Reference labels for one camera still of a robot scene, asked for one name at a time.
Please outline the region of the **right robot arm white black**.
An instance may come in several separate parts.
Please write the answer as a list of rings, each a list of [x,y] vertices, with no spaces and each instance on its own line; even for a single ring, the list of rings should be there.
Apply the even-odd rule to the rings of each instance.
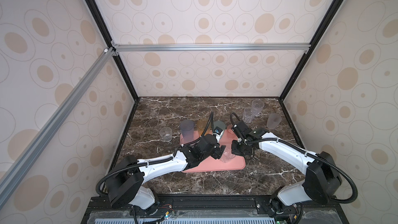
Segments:
[[[263,128],[232,127],[237,140],[232,141],[232,153],[237,156],[251,156],[255,149],[269,152],[299,170],[305,179],[276,192],[277,201],[285,206],[300,202],[315,201],[328,204],[333,201],[349,204],[358,198],[354,181],[338,168],[333,157],[327,152],[316,153],[293,145]],[[347,199],[334,197],[342,184],[342,178],[351,186],[351,196]]]

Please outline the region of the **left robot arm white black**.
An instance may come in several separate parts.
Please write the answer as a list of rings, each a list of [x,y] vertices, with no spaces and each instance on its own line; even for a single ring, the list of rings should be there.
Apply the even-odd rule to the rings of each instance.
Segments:
[[[149,210],[157,203],[156,197],[142,184],[165,174],[195,168],[208,157],[221,159],[225,148],[216,136],[206,134],[180,145],[170,155],[152,159],[136,159],[129,155],[98,181],[96,193],[108,197],[111,208],[132,205]]]

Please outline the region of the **small clear cup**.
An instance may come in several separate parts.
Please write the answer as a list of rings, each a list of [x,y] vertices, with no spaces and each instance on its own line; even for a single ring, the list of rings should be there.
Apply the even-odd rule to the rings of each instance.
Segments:
[[[172,129],[169,127],[163,127],[160,129],[161,139],[165,142],[170,142],[173,138]]]

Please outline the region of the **yellow transparent tumbler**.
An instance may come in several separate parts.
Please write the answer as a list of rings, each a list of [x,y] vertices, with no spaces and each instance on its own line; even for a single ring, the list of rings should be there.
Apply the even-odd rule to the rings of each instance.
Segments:
[[[208,119],[200,119],[197,121],[196,124],[196,128],[198,131],[198,134],[201,135],[207,125]],[[207,128],[207,131],[205,134],[212,134],[212,129],[211,129],[211,125],[209,125],[209,127]]]

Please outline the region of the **grey frosted tumbler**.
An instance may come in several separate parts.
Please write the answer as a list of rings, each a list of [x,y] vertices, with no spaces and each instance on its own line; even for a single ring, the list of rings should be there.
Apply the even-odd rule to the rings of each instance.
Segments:
[[[194,140],[194,122],[192,120],[183,120],[180,123],[181,137],[180,143],[186,144]]]

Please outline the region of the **green frosted tumbler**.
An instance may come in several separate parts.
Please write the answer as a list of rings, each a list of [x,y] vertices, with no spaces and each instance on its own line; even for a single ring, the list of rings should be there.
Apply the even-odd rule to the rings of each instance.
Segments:
[[[217,120],[214,122],[214,127],[220,127],[225,130],[226,124],[223,121]]]

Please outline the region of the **clear faceted glass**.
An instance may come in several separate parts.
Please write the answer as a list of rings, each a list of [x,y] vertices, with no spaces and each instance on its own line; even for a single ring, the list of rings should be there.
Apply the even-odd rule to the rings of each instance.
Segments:
[[[225,148],[225,150],[220,158],[220,161],[223,163],[229,163],[235,157],[236,157],[236,155],[232,154],[232,150],[230,148]]]

